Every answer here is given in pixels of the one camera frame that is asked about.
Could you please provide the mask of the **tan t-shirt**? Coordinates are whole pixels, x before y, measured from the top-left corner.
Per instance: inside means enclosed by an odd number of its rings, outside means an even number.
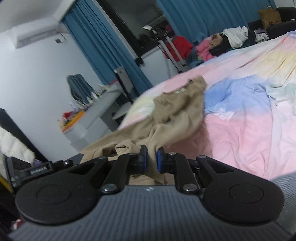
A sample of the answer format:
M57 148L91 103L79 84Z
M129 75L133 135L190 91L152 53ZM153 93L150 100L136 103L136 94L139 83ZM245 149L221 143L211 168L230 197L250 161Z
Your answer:
M202 76L190 79L184 87L163 93L154 99L153 112L141 121L120 128L82 150L81 162L101 156L137 153L147 147L146 176L156 183L167 184L164 174L157 170L157 150L190 137L204 119L204 91Z

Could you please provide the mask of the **white dresser desk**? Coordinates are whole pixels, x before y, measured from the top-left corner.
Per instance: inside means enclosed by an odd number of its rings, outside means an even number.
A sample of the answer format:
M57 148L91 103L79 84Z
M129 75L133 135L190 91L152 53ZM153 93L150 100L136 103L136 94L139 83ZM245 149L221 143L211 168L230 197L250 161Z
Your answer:
M122 94L121 87L114 84L86 110L79 120L64 132L70 145L78 152L118 128L113 114L119 110L116 100Z

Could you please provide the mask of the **orange box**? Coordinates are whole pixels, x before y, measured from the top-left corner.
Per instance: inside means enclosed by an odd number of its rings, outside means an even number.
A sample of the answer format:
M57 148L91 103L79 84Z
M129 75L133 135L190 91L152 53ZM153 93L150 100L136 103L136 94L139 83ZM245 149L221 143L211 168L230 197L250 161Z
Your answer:
M79 121L85 115L85 111L81 110L76 113L73 117L69 116L69 119L66 121L62 121L61 130L64 133L69 128L75 125L77 121Z

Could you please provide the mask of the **black and white chair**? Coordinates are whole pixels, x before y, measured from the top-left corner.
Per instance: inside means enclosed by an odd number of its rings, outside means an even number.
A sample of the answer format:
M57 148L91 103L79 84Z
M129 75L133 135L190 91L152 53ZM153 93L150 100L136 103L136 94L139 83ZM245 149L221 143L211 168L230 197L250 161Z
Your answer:
M118 111L114 114L112 118L113 120L118 120L121 117L126 115L126 113L128 112L128 110L133 104L133 99L130 94L133 91L134 86L124 67L120 66L119 68L114 70L114 73L119 84L121 85L121 89L123 90L123 93L128 99L128 102L120 106Z

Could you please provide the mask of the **pastel bed sheet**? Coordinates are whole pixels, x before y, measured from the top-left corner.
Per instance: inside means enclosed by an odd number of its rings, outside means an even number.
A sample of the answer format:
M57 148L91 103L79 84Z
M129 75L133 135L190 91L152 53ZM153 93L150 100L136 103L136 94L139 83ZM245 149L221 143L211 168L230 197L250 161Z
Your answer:
M206 81L203 143L181 143L189 158L210 149L214 159L266 179L295 171L295 32L227 52L142 94L120 125L148 117L153 100L186 85Z

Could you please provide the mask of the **left blue curtain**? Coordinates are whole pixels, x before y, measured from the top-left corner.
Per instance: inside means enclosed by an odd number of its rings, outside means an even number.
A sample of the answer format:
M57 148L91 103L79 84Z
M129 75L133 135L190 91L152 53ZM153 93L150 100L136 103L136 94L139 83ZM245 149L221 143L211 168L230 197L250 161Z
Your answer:
M152 88L94 1L76 1L64 16L63 23L103 84L114 81L114 70L121 66L139 94Z

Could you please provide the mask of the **blue curtain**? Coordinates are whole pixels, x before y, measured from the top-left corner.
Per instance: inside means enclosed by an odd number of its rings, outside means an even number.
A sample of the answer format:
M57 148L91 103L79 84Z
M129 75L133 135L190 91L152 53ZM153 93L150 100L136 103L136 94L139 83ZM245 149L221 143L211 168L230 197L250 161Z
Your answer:
M121 66L139 94L152 88L94 1L76 1L64 16L63 23L103 84L114 81L114 70Z
M276 8L274 1L160 0L157 5L178 36L197 44L227 28L247 27L258 11Z

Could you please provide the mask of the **pink garment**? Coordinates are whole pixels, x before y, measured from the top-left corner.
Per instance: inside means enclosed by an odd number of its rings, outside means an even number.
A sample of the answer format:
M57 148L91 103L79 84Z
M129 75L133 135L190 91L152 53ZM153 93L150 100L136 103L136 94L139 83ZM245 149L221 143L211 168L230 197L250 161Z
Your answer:
M213 49L214 47L217 47L221 44L222 38L221 37L207 37L204 39L197 47L195 47L197 56L199 59L203 60L204 62L215 58L210 53L210 49Z

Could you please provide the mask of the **white air conditioner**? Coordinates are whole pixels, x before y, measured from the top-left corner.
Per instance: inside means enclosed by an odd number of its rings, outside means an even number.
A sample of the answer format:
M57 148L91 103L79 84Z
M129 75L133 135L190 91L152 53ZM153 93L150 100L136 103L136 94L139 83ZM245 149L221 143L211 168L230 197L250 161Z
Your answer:
M54 19L43 19L15 26L11 29L11 41L16 49L56 34L69 33L63 23Z

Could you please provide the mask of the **black garment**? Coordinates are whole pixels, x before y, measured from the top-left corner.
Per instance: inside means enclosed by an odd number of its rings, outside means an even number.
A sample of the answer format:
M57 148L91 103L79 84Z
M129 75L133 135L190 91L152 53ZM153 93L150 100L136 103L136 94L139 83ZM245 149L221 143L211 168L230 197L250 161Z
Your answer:
M224 34L220 34L220 36L222 37L222 42L218 46L209 50L209 53L215 57L218 57L231 49L228 37Z

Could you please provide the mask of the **dark window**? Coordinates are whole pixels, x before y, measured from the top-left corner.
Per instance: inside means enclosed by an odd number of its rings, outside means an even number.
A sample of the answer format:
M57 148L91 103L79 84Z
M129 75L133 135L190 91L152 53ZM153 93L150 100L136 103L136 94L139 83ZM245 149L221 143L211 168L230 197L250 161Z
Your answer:
M156 1L106 0L98 1L108 17L126 39L138 57L152 50L158 42L145 26L163 31L169 25Z

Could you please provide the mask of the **white garment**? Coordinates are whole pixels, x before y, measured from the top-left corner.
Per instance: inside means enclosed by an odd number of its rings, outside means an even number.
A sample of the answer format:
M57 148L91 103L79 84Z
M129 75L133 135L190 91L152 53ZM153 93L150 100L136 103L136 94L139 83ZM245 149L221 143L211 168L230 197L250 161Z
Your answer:
M244 42L248 39L248 28L236 27L224 29L222 34L228 38L229 44L232 49L240 48Z

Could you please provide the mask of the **brown paper bag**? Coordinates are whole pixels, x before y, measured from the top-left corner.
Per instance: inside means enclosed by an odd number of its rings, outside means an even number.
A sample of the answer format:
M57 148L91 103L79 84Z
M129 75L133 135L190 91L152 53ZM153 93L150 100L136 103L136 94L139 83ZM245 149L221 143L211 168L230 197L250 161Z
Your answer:
M258 10L264 29L282 23L280 13L273 8Z

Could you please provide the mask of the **black sofa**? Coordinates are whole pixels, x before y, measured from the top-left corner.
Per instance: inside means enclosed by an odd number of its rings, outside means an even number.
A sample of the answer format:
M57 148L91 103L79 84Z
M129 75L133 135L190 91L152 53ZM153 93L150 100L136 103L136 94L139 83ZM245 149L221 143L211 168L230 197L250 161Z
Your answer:
M251 30L265 30L269 39L275 39L290 31L295 31L295 7L281 7L276 8L275 10L280 13L282 23L264 29L260 18L260 20L249 23L248 27Z

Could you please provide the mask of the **grey jacket on wall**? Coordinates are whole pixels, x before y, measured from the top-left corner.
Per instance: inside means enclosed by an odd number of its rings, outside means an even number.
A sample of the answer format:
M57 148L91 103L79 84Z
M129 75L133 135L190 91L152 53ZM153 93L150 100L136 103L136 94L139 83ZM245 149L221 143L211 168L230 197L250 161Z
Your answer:
M70 87L70 92L76 101L88 104L90 100L92 100L94 89L86 82L81 74L68 75L67 83Z

